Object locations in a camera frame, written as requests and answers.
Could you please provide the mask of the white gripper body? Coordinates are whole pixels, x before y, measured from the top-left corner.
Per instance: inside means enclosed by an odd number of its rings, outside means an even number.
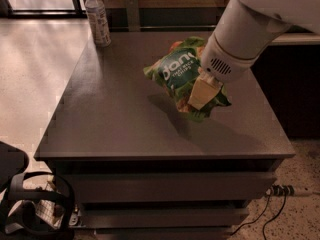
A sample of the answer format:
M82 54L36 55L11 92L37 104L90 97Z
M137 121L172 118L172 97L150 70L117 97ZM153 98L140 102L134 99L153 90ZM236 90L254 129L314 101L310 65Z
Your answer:
M229 83L241 78L255 61L256 58L243 59L228 54L212 34L202 52L201 67L217 80Z

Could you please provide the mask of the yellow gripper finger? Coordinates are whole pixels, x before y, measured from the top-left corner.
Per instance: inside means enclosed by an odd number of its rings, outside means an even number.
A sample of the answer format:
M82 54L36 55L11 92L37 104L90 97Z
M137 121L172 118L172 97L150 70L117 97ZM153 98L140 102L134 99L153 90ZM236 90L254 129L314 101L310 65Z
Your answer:
M205 80L198 77L193 85L188 104L197 110L201 110L213 98L217 96L222 88L222 83L215 78Z

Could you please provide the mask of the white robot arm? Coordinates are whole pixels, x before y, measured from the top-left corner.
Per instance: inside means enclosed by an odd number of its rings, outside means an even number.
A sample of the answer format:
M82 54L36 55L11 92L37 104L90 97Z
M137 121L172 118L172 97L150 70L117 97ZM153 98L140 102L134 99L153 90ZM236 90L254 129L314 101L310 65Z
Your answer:
M202 109L293 25L320 34L320 0L230 0L201 54L188 103Z

